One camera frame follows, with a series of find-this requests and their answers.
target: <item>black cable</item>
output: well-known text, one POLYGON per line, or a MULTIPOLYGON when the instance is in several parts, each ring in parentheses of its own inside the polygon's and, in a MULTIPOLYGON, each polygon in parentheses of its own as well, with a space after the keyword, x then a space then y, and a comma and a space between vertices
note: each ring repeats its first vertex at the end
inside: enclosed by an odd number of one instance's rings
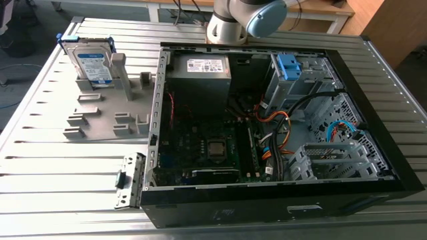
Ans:
POLYGON ((181 0, 177 0, 177 2, 173 0, 174 5, 177 6, 177 16, 173 22, 173 26, 176 26, 176 24, 178 24, 178 20, 181 17, 181 0))
POLYGON ((300 21, 301 21, 301 16, 302 16, 302 7, 301 7, 301 3, 300 3, 300 0, 296 0, 297 2, 297 6, 298 6, 298 11, 297 11, 297 16, 296 16, 296 19, 294 19, 294 22, 293 22, 293 25, 292 27, 289 28, 288 31, 292 31, 297 25, 300 24, 300 21))
POLYGON ((190 0, 190 1, 192 1, 192 4, 194 5, 194 8, 197 9, 201 17, 202 17, 204 22, 206 22, 208 20, 206 20, 206 18, 205 18, 205 15, 204 15, 202 12, 200 11, 200 7, 198 7, 196 1, 194 1, 194 0, 190 0))
MULTIPOLYGON (((294 103, 293 105, 289 107, 288 111, 286 111, 286 116, 290 117, 293 111, 300 107, 300 105, 302 105, 308 100, 316 98, 316 97, 336 97, 340 93, 337 91, 321 91, 321 92, 316 92, 313 94, 309 94, 304 97, 301 97, 294 103)), ((281 159, 281 155, 278 152, 278 147, 277 147, 277 132, 278 129, 281 127, 281 125, 285 123, 286 121, 286 117, 282 116, 282 118, 278 121, 278 124, 276 126, 276 128, 272 130, 272 135, 270 135, 270 141, 269 141, 269 151, 270 151, 270 156, 274 159, 276 162, 278 162, 281 159)), ((289 164, 285 165, 285 169, 282 169, 282 173, 286 172, 289 168, 289 164)))

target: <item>blue drive bracket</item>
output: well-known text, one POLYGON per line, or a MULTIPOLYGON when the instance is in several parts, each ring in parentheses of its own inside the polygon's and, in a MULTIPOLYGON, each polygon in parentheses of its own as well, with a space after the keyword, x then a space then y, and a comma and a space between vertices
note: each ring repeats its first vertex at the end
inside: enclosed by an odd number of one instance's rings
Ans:
POLYGON ((64 36, 61 33, 56 34, 56 42, 60 45, 60 48, 64 50, 65 55, 66 55, 66 51, 64 49, 62 42, 76 43, 78 42, 78 39, 80 39, 78 36, 73 36, 73 35, 64 36))
POLYGON ((277 62, 284 80, 296 81, 301 75, 301 68, 294 56, 292 54, 277 54, 277 62))

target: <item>metal table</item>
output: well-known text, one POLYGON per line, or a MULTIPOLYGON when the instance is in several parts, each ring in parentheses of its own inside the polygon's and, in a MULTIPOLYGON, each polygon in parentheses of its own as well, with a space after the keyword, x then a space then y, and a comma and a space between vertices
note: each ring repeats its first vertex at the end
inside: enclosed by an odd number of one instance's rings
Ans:
MULTIPOLYGON (((204 42, 196 25, 73 19, 65 34, 112 35, 130 76, 156 75, 158 42, 204 42)), ((334 49, 349 67, 402 154, 427 186, 427 115, 370 42, 356 36, 277 32, 252 45, 334 49)), ((64 143, 64 119, 78 105, 76 73, 56 46, 0 135, 0 236, 61 239, 420 239, 427 231, 427 192, 346 217, 270 224, 156 229, 138 210, 113 211, 122 156, 145 142, 64 143)))

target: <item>label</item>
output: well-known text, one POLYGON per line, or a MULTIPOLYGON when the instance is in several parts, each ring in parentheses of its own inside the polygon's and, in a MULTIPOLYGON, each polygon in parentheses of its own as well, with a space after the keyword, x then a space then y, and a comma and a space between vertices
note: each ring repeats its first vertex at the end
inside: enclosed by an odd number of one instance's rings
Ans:
POLYGON ((264 103, 262 101, 260 101, 258 105, 265 109, 268 107, 266 103, 264 103))
POLYGON ((273 168, 266 166, 265 167, 265 173, 269 174, 269 175, 273 175, 273 168))
POLYGON ((109 84, 112 82, 112 75, 108 67, 104 65, 104 55, 100 53, 88 53, 77 54, 77 57, 86 79, 96 81, 96 84, 109 84))
POLYGON ((218 59, 188 59, 188 73, 222 73, 222 61, 218 59))

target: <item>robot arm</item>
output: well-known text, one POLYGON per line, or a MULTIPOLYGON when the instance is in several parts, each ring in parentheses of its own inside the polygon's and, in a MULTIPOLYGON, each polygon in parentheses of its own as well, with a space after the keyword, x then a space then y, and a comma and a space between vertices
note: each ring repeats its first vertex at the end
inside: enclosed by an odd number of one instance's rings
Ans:
POLYGON ((272 34, 286 17, 282 0, 216 0, 206 26, 206 38, 213 44, 240 45, 248 33, 262 38, 272 34))

